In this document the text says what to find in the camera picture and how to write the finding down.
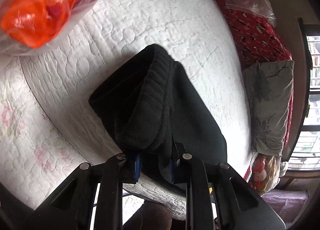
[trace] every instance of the gray pillow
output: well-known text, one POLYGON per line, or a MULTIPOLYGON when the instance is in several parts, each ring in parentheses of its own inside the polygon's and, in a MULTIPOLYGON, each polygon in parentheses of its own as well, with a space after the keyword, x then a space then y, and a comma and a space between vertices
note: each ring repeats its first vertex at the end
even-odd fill
POLYGON ((293 65, 293 61, 257 62, 243 71, 253 151, 281 156, 293 89, 293 65))

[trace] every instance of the orange cloth in plastic bag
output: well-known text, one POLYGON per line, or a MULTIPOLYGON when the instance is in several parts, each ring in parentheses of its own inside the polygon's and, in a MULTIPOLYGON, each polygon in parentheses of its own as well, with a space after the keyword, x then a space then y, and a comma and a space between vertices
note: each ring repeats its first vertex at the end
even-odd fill
POLYGON ((1 19, 10 37, 39 48, 52 40, 70 17, 76 0, 13 0, 1 19))

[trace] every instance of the silver screw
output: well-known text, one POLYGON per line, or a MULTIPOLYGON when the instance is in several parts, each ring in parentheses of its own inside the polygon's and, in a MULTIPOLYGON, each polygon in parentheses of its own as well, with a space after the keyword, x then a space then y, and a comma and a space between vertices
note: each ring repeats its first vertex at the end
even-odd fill
POLYGON ((184 154, 182 155, 182 158, 184 158, 185 160, 190 160, 190 159, 192 159, 192 155, 189 154, 189 153, 184 153, 184 154))
POLYGON ((89 163, 82 163, 82 164, 80 165, 80 169, 82 169, 82 170, 86 170, 86 169, 88 169, 89 167, 90 167, 89 163))
POLYGON ((117 159, 118 160, 124 160, 125 159, 125 154, 124 153, 119 153, 118 155, 117 155, 117 159))
POLYGON ((226 162, 221 162, 220 163, 220 167, 222 169, 228 169, 228 168, 230 168, 230 165, 228 163, 226 163, 226 162))

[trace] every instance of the quilted bedspread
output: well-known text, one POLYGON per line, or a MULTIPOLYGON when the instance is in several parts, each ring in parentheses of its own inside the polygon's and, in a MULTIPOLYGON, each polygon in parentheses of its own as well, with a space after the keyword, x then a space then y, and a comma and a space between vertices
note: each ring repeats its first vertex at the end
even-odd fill
MULTIPOLYGON (((88 99, 153 43, 185 67, 226 139, 228 162, 244 176, 252 156, 247 99, 234 41, 215 2, 99 0, 58 49, 16 58, 1 74, 1 182, 37 207, 82 161, 99 164, 118 153, 88 99)), ((185 218, 185 198, 144 175, 124 188, 185 218)))

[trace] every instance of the red fabric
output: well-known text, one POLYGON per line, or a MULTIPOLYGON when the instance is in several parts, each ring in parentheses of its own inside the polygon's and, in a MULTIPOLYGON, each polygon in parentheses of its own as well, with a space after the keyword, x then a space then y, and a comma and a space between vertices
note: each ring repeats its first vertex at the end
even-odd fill
MULTIPOLYGON (((291 53, 279 38, 274 28, 263 17, 239 10, 227 9, 225 0, 216 0, 233 35, 242 70, 256 61, 278 62, 292 60, 291 53)), ((293 92, 289 102, 287 129, 284 146, 288 143, 291 125, 293 92)))

